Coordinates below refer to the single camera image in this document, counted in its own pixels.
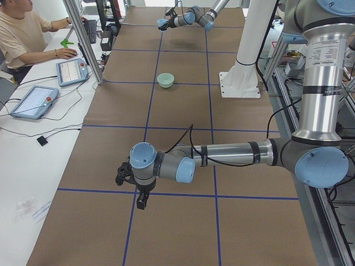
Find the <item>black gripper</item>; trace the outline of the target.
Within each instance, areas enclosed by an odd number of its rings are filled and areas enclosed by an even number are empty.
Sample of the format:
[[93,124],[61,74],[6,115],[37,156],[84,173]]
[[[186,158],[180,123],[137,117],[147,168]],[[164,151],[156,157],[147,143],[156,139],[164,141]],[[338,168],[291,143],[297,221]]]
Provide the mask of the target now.
[[149,193],[154,189],[154,185],[136,185],[136,187],[139,191],[139,196],[136,200],[136,207],[137,209],[145,209],[149,199]]
[[166,28],[176,28],[176,21],[177,17],[171,17],[170,19],[168,19],[168,21],[165,23]]

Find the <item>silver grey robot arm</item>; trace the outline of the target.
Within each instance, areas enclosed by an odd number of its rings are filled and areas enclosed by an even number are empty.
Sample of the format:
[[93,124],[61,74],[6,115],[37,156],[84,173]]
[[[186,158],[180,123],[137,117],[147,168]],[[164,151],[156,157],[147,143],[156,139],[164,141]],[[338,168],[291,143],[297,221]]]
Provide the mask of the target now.
[[348,172],[336,133],[346,42],[354,31],[353,1],[287,1],[285,34],[307,41],[298,129],[289,138],[263,142],[183,146],[166,152],[141,142],[130,150],[130,180],[139,190],[137,207],[146,207],[157,178],[190,183],[195,166],[244,167],[265,163],[293,173],[302,183],[328,188]]
[[182,11],[182,14],[177,14],[175,8],[178,7],[178,4],[176,4],[165,13],[166,16],[170,17],[169,19],[160,19],[157,21],[158,29],[165,31],[168,28],[183,27],[197,23],[206,31],[209,31],[214,26],[215,19],[228,2],[229,0],[216,1],[205,14],[200,11],[198,6],[192,6],[186,12]]

